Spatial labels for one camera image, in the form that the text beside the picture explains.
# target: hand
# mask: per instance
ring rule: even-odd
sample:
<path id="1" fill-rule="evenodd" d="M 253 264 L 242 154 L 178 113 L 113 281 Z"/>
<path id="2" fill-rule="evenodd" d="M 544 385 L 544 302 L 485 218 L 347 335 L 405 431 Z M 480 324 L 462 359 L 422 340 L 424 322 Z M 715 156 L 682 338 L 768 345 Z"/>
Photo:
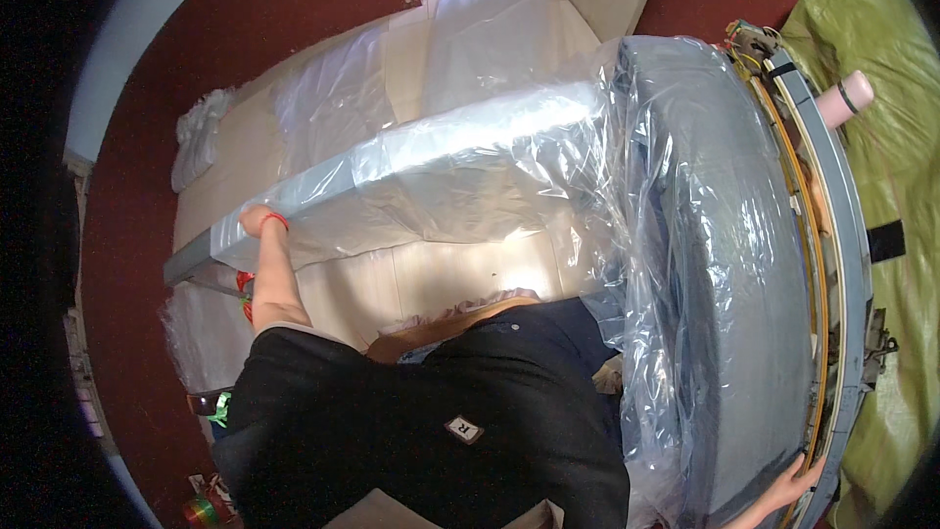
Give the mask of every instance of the hand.
<path id="1" fill-rule="evenodd" d="M 261 221 L 273 212 L 267 205 L 246 206 L 238 216 L 238 221 L 246 233 L 257 239 L 261 237 Z"/>
<path id="2" fill-rule="evenodd" d="M 787 470 L 777 477 L 774 484 L 758 499 L 758 503 L 767 514 L 776 511 L 782 506 L 789 505 L 800 498 L 810 487 L 816 486 L 820 476 L 823 475 L 825 457 L 820 457 L 812 468 L 806 471 L 805 476 L 796 477 L 803 465 L 805 454 L 800 454 Z"/>

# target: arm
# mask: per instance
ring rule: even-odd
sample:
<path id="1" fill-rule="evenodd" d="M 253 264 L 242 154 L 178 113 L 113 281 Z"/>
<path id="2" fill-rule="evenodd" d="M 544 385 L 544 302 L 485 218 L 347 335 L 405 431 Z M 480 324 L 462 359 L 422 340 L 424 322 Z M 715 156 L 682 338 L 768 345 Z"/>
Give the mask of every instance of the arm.
<path id="1" fill-rule="evenodd" d="M 239 221 L 246 233 L 260 239 L 258 272 L 251 300 L 255 335 L 276 321 L 310 327 L 310 317 L 300 300 L 297 279 L 290 265 L 288 230 L 273 211 L 264 205 L 252 205 L 241 211 Z"/>
<path id="2" fill-rule="evenodd" d="M 805 455 L 803 454 L 797 456 L 790 467 L 777 477 L 774 484 L 760 495 L 756 503 L 749 506 L 745 512 L 731 523 L 726 524 L 722 529 L 754 529 L 767 515 L 796 501 L 810 487 L 816 486 L 820 476 L 823 475 L 825 457 L 820 457 L 819 461 L 806 472 L 805 476 L 797 478 L 796 473 L 800 471 L 804 459 Z"/>

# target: red floor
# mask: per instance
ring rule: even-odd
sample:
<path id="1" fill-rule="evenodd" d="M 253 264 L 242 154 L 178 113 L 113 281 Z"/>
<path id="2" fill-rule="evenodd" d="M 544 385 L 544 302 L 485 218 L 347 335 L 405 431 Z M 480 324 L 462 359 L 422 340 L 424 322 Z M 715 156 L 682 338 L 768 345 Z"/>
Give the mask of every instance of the red floor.
<path id="1" fill-rule="evenodd" d="M 795 2 L 649 0 L 636 32 L 714 42 L 734 18 L 780 25 Z M 117 447 L 166 527 L 184 525 L 186 476 L 212 470 L 158 317 L 176 214 L 169 187 L 176 120 L 213 88 L 238 85 L 295 49 L 405 7 L 404 0 L 186 0 L 118 100 L 88 199 L 88 349 Z"/>

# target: label patch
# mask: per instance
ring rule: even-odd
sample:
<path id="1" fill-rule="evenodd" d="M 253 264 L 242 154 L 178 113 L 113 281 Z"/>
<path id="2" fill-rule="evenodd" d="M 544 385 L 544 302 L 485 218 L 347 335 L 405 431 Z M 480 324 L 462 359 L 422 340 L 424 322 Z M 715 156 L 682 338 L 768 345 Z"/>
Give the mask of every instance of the label patch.
<path id="1" fill-rule="evenodd" d="M 444 427 L 457 436 L 457 439 L 463 441 L 467 445 L 474 443 L 479 439 L 479 436 L 483 434 L 483 428 L 477 427 L 460 415 L 454 418 L 453 421 L 444 425 Z"/>

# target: pink thermos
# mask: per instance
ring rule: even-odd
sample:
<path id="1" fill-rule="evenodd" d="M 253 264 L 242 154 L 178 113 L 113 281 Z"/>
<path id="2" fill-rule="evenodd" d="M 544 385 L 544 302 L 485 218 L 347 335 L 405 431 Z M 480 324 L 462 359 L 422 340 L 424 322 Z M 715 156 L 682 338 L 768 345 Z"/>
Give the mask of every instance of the pink thermos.
<path id="1" fill-rule="evenodd" d="M 870 105 L 874 98 L 875 92 L 871 89 L 869 79 L 861 71 L 855 70 L 819 95 L 816 106 L 825 125 L 835 129 Z"/>

